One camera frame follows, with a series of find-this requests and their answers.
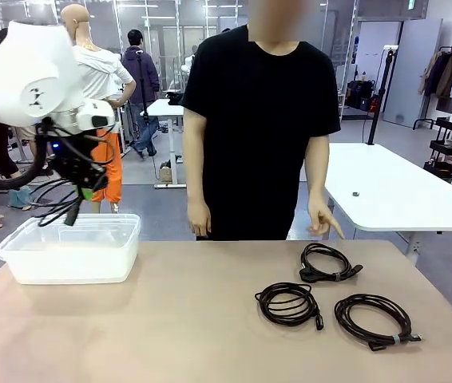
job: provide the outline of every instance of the black pole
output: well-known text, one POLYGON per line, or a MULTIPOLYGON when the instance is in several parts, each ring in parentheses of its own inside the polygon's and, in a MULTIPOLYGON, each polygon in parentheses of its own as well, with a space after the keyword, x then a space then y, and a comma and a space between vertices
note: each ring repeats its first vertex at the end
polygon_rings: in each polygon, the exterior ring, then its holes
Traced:
POLYGON ((393 57, 395 52, 390 50, 387 53, 386 58, 386 68, 384 68, 383 82, 380 84, 379 95, 377 96, 377 106, 375 106, 375 115, 373 116, 373 121, 371 122, 370 136, 368 138, 368 144, 373 145, 373 139, 375 138, 375 130, 377 130, 377 123, 379 122, 380 110, 383 106, 383 98, 386 93, 386 83, 389 77, 389 69, 391 68, 391 62, 393 62, 393 57))
MULTIPOLYGON (((146 104, 146 93, 145 93, 145 79, 143 78, 143 69, 141 67, 141 55, 143 51, 137 51, 137 64, 139 66, 139 82, 141 83, 141 95, 143 97, 143 120, 145 121, 146 128, 148 128, 149 124, 149 116, 148 116, 148 106, 146 104)), ((141 126, 138 126, 139 133, 141 134, 141 126)))

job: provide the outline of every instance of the man in black t-shirt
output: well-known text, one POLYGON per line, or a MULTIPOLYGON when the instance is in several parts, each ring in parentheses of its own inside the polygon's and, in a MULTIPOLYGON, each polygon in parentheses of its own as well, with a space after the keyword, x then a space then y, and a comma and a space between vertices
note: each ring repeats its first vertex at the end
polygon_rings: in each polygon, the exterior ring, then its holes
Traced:
POLYGON ((343 237, 323 199, 328 135, 340 129, 335 72, 318 49, 288 40, 307 3, 264 0, 249 28, 209 38, 196 53, 183 106, 198 238, 286 239, 303 162, 311 233, 333 226, 343 237))

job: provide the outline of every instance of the black t-shirt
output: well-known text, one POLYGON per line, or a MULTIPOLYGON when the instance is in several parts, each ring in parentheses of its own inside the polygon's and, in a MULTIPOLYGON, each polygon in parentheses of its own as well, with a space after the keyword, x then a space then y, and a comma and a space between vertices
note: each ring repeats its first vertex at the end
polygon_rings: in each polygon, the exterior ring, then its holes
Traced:
POLYGON ((203 192, 212 233, 287 233, 309 139, 339 131, 331 60, 306 42, 271 55, 241 26, 201 43, 182 103, 207 118, 203 192))

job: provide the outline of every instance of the white plastic box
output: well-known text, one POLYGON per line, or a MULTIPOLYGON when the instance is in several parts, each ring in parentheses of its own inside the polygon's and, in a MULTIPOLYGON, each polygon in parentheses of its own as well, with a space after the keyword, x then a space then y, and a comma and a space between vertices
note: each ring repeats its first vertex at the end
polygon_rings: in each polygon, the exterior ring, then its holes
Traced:
POLYGON ((75 225, 46 227, 31 218, 0 243, 0 259, 28 285, 115 283, 137 255, 141 219, 134 214, 80 214, 75 225))

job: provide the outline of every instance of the person wearing dark jacket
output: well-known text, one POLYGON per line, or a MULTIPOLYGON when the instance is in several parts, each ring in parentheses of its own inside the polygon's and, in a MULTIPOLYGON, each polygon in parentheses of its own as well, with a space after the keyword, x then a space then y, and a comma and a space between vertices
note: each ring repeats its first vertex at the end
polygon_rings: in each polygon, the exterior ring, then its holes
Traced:
POLYGON ((130 97, 130 110, 133 114, 133 121, 137 124, 141 137, 132 145, 134 150, 143 156, 143 150, 148 150, 148 155, 153 157, 157 154, 157 150, 153 146, 153 134, 159 128, 159 120, 157 117, 150 117, 148 126, 143 121, 143 92, 141 90, 142 82, 139 73, 139 61, 141 56, 141 72, 144 81, 146 105, 150 106, 157 99, 157 92, 161 90, 161 83, 157 74, 157 69, 153 64, 153 60, 149 54, 142 50, 143 34, 140 30, 131 30, 127 35, 130 47, 125 51, 121 64, 129 71, 139 86, 130 97))

